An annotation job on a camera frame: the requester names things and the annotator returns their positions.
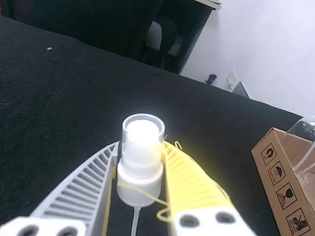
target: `white wall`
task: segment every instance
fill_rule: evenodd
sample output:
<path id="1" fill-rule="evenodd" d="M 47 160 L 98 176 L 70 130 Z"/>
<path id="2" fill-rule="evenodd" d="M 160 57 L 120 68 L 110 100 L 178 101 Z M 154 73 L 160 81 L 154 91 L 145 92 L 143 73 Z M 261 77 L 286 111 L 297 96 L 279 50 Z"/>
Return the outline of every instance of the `white wall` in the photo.
<path id="1" fill-rule="evenodd" d="M 233 68 L 252 99 L 315 115 L 315 1 L 223 0 L 182 75 L 225 88 Z"/>

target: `clear plastic object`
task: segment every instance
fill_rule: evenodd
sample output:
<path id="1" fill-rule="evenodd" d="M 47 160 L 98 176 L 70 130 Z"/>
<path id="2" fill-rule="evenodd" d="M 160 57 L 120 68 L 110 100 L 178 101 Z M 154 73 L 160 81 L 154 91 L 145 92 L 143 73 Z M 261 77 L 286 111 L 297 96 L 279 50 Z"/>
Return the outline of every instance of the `clear plastic object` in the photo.
<path id="1" fill-rule="evenodd" d="M 298 120 L 281 138 L 281 144 L 286 151 L 304 192 L 314 206 L 315 117 L 304 117 Z"/>

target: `black table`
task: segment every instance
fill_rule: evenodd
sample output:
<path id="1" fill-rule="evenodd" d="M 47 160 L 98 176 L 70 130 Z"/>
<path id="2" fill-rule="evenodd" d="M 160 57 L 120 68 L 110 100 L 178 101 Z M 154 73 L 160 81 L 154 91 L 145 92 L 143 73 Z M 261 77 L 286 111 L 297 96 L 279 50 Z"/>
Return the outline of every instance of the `black table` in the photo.
<path id="1" fill-rule="evenodd" d="M 0 224 L 29 215 L 138 112 L 165 122 L 168 141 L 181 142 L 259 236 L 279 235 L 251 149 L 299 116 L 3 17 Z M 113 192 L 109 235 L 129 235 L 132 209 Z M 166 235 L 162 207 L 142 210 L 138 236 Z"/>

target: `clear plastic cap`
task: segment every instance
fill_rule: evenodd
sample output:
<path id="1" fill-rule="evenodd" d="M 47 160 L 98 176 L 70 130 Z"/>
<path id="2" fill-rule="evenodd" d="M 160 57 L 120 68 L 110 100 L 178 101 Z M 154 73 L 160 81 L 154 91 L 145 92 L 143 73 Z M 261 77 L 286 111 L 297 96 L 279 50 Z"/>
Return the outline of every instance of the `clear plastic cap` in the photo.
<path id="1" fill-rule="evenodd" d="M 122 165 L 133 178 L 154 176 L 161 163 L 165 125 L 150 114 L 134 114 L 123 122 Z"/>

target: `cardboard box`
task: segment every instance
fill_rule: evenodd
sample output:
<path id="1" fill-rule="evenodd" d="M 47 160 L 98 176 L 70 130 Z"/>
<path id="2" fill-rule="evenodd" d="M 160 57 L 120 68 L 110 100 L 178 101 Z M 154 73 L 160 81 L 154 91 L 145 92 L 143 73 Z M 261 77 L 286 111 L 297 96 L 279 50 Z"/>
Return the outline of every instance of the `cardboard box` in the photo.
<path id="1" fill-rule="evenodd" d="M 282 236 L 315 235 L 315 192 L 312 184 L 302 188 L 293 169 L 311 146 L 311 142 L 286 135 L 286 140 L 294 145 L 282 146 L 284 131 L 272 128 L 253 148 L 261 181 Z M 305 165 L 315 162 L 315 151 L 308 157 Z M 309 179 L 315 180 L 315 168 L 309 172 Z"/>

